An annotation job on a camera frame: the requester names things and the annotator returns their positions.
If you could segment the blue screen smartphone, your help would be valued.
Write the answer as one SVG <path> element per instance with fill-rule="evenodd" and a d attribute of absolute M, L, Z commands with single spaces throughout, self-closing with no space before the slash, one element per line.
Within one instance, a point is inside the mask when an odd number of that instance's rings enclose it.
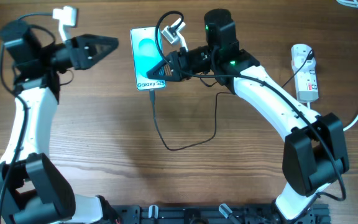
<path fill-rule="evenodd" d="M 147 72 L 162 60 L 156 46 L 155 27 L 133 28 L 130 37 L 137 89 L 146 91 L 165 88 L 164 80 L 147 77 Z"/>

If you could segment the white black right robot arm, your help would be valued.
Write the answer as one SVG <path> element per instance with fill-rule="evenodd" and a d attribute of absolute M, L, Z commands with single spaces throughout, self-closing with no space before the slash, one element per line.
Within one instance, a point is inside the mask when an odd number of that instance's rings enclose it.
<path fill-rule="evenodd" d="M 227 9 L 208 11 L 204 26 L 205 46 L 188 50 L 182 45 L 163 55 L 147 76 L 168 82 L 213 78 L 250 103 L 284 142 L 282 171 L 287 183 L 273 201 L 270 221 L 295 223 L 326 195 L 330 184 L 342 183 L 349 170 L 342 122 L 335 114 L 309 109 L 273 81 L 260 62 L 239 47 Z"/>

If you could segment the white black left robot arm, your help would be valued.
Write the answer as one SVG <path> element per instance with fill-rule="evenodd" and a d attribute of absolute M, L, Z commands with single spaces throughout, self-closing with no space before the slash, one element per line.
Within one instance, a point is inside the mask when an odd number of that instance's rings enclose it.
<path fill-rule="evenodd" d="M 102 196 L 87 197 L 49 158 L 50 132 L 60 102 L 60 75 L 87 70 L 117 49 L 115 37 L 83 34 L 42 45 L 37 25 L 21 19 L 0 31 L 12 59 L 16 103 L 11 138 L 0 160 L 0 223 L 120 223 Z"/>

